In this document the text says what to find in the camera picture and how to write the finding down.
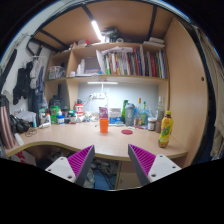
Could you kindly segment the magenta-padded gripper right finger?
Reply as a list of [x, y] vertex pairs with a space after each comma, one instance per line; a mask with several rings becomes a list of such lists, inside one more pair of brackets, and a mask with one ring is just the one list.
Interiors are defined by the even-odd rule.
[[180, 167], [164, 154], [154, 155], [132, 144], [128, 145], [128, 155], [141, 186], [155, 182], [180, 170]]

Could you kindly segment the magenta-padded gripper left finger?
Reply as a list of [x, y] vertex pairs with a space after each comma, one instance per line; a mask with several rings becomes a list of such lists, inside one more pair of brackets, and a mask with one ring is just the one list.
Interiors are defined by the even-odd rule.
[[76, 185], [83, 186], [94, 156], [95, 147], [91, 145], [68, 158], [59, 157], [46, 168], [46, 171]]

